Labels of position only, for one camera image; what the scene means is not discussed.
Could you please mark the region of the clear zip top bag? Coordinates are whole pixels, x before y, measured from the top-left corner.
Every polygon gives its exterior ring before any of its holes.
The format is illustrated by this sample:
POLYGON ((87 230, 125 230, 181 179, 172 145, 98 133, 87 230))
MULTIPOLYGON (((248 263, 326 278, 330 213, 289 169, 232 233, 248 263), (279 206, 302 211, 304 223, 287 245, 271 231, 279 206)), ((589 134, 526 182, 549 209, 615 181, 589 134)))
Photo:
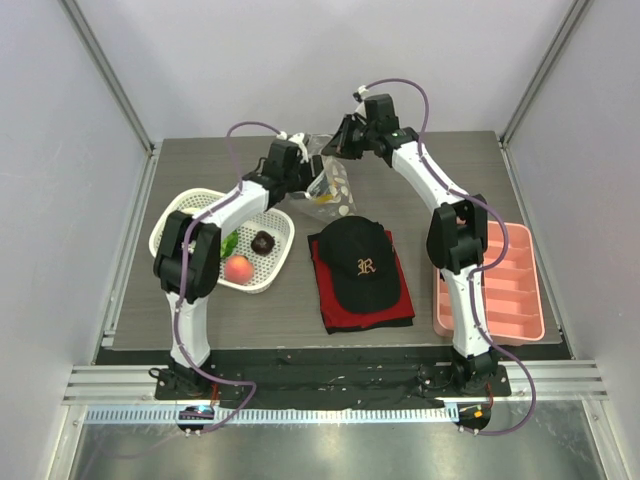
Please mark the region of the clear zip top bag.
POLYGON ((355 216, 356 204, 349 184, 346 168, 334 156, 321 154, 331 140, 328 134, 295 134, 291 140, 301 140, 303 157, 302 172, 309 173, 305 188, 290 193, 287 198, 297 210, 324 223, 339 218, 355 216))

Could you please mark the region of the fake orange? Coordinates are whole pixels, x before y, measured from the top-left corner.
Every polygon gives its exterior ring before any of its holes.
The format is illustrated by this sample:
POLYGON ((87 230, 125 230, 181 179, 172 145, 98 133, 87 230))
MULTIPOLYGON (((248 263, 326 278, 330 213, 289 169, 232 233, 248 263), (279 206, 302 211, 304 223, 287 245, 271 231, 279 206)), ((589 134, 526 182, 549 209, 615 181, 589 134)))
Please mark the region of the fake orange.
POLYGON ((312 200, 317 205, 334 203, 338 197, 338 189, 332 183, 322 183, 312 191, 312 200))

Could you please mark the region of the fake dark plum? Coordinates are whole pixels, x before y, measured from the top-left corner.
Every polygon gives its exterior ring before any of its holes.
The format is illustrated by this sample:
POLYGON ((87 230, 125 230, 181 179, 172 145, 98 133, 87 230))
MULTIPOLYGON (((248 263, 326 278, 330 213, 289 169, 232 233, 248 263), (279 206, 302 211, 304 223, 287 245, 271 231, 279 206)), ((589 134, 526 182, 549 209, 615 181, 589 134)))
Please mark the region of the fake dark plum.
POLYGON ((275 238, 271 234, 264 230, 260 230, 251 241, 250 247, 254 253, 266 256, 274 249, 275 243, 275 238))

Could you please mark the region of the fake green cabbage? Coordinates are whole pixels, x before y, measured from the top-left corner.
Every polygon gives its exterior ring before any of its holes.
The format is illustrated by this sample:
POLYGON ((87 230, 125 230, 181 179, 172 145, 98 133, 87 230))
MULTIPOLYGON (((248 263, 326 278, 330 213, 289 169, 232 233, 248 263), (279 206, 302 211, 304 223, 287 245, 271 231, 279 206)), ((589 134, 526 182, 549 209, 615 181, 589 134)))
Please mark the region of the fake green cabbage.
POLYGON ((220 245, 220 258, 226 259, 230 257, 236 249, 239 242, 239 233, 237 230, 232 231, 220 245))

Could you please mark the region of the fake red peach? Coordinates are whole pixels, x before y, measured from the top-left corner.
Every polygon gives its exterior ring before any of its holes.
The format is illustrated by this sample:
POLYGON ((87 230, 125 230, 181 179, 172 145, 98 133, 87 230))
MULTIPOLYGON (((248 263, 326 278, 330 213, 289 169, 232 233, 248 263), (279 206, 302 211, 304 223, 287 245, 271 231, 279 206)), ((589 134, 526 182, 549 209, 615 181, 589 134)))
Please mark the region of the fake red peach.
POLYGON ((247 257, 232 255, 225 263, 224 278, 228 282, 245 285, 252 280, 254 271, 254 266, 247 257))

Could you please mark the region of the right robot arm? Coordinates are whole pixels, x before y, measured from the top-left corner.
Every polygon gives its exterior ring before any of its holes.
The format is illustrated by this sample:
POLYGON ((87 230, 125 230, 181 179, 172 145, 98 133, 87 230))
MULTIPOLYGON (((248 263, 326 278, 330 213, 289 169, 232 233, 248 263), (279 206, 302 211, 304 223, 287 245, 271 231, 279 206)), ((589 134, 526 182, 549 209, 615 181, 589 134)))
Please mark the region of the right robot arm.
POLYGON ((354 94, 356 110, 343 117, 324 147, 327 156, 355 160, 373 152, 407 180, 431 212, 429 259, 447 285, 454 320, 451 385, 472 395, 497 372, 482 292, 488 218, 484 198, 458 187, 428 154, 413 129, 400 126, 390 95, 354 94))

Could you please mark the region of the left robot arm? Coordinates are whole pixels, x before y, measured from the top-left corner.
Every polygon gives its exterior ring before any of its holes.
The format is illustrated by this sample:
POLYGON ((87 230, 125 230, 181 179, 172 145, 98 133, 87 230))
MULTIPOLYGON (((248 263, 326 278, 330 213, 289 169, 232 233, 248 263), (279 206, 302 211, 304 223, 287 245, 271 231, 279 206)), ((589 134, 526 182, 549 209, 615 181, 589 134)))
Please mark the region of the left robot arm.
POLYGON ((167 215, 153 265, 172 312, 169 364, 149 371, 158 399, 200 399, 219 381, 211 369, 207 305, 220 276, 222 241, 309 186, 314 167, 307 144, 306 134, 279 134, 260 167, 242 176, 232 191, 194 213, 167 215))

